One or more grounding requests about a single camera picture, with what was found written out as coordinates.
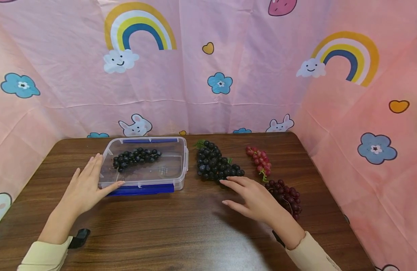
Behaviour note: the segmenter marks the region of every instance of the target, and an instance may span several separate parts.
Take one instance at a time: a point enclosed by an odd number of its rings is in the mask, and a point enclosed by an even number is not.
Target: smiling cloud
[[[124,51],[111,50],[108,55],[103,57],[105,61],[105,72],[107,73],[123,73],[126,69],[131,69],[135,65],[135,61],[139,59],[139,55],[134,54],[131,49]]]
[[[296,77],[303,76],[309,77],[313,76],[315,78],[326,75],[325,70],[326,65],[324,63],[319,62],[317,59],[309,59],[302,63],[302,66],[296,73]]]

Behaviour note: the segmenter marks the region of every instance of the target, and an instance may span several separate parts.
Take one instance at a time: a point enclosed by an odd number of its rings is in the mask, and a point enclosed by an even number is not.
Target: hand
[[[224,200],[222,203],[231,209],[271,227],[280,215],[289,215],[269,191],[254,180],[247,177],[227,177],[227,179],[221,180],[221,183],[236,191],[246,202],[245,205],[241,205],[231,200]]]
[[[97,187],[102,160],[103,156],[97,154],[95,157],[91,157],[82,172],[80,168],[75,171],[57,208],[62,207],[78,217],[94,207],[107,194],[124,184],[123,181],[120,181],[103,189]]]

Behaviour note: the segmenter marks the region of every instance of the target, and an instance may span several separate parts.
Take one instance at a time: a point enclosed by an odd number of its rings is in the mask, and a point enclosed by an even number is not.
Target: pink fabric backdrop
[[[0,219],[62,138],[288,130],[417,270],[417,0],[142,2],[0,0]]]

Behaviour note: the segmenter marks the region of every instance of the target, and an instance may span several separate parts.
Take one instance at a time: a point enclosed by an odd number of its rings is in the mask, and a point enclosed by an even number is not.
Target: grape bunch
[[[293,216],[294,220],[299,220],[299,214],[302,212],[300,193],[294,187],[286,186],[283,180],[277,182],[270,180],[265,184],[265,188]]]
[[[162,156],[157,149],[143,149],[137,148],[134,151],[125,151],[122,154],[115,156],[112,165],[118,172],[124,172],[129,166],[143,165],[145,163],[154,163]]]
[[[232,159],[222,157],[218,146],[208,140],[200,141],[196,144],[199,151],[197,153],[198,175],[203,180],[220,180],[228,176],[244,176],[245,171],[239,165],[231,165]]]
[[[266,182],[267,177],[270,176],[272,164],[270,163],[269,158],[265,151],[259,151],[259,149],[255,147],[246,147],[246,154],[249,157],[252,157],[255,165],[257,166],[258,174],[263,175],[263,182]]]

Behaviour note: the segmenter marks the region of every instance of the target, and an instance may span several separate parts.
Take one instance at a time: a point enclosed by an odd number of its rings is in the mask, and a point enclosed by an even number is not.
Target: black wrist strap
[[[281,238],[276,234],[275,231],[272,231],[273,235],[275,236],[275,239],[285,248],[284,242],[282,242]]]
[[[81,248],[83,245],[85,245],[85,242],[87,241],[88,236],[90,236],[90,233],[91,231],[89,229],[81,228],[78,231],[78,234],[76,235],[76,237],[73,237],[68,248],[69,249]]]

